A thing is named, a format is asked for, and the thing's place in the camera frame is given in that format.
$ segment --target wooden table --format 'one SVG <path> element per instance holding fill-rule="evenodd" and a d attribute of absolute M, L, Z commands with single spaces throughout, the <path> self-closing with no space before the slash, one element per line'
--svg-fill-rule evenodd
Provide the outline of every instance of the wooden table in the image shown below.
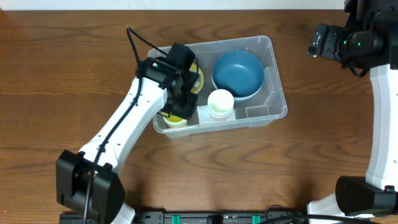
<path fill-rule="evenodd" d="M 47 11 L 0 16 L 0 223 L 57 223 L 55 161 L 105 124 L 134 78 L 129 24 L 158 46 L 271 38 L 289 112 L 261 128 L 170 139 L 150 124 L 122 174 L 126 202 L 167 210 L 303 207 L 364 176 L 369 77 L 310 58 L 314 27 L 340 11 Z M 145 57 L 149 47 L 138 42 Z M 387 218 L 382 222 L 396 222 Z"/>

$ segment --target gray plastic bin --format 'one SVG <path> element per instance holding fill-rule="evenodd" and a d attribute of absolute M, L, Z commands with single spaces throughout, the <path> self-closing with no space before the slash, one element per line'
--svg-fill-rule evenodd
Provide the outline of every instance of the gray plastic bin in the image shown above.
<path fill-rule="evenodd" d="M 205 77 L 203 88 L 198 94 L 198 107 L 206 106 L 208 96 L 215 90 L 211 81 L 211 69 L 216 59 L 227 51 L 246 50 L 254 54 L 265 68 L 265 82 L 254 97 L 242 103 L 235 103 L 235 118 L 233 120 L 200 124 L 198 110 L 196 110 L 186 127 L 170 128 L 163 117 L 157 114 L 153 119 L 157 132 L 173 138 L 208 131 L 266 126 L 275 119 L 283 118 L 286 115 L 287 105 L 270 38 L 266 36 L 245 37 L 200 44 L 187 44 L 187 46 L 193 50 L 199 59 L 199 67 Z M 161 47 L 161 49 L 168 52 L 170 47 Z M 149 57 L 161 55 L 155 49 L 148 52 Z"/>

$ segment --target white cup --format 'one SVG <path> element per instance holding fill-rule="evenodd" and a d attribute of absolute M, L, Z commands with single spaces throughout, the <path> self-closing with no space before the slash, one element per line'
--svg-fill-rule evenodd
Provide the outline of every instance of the white cup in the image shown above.
<path fill-rule="evenodd" d="M 211 115 L 225 118 L 234 110 L 234 96 L 226 90 L 215 90 L 207 99 L 207 106 Z"/>

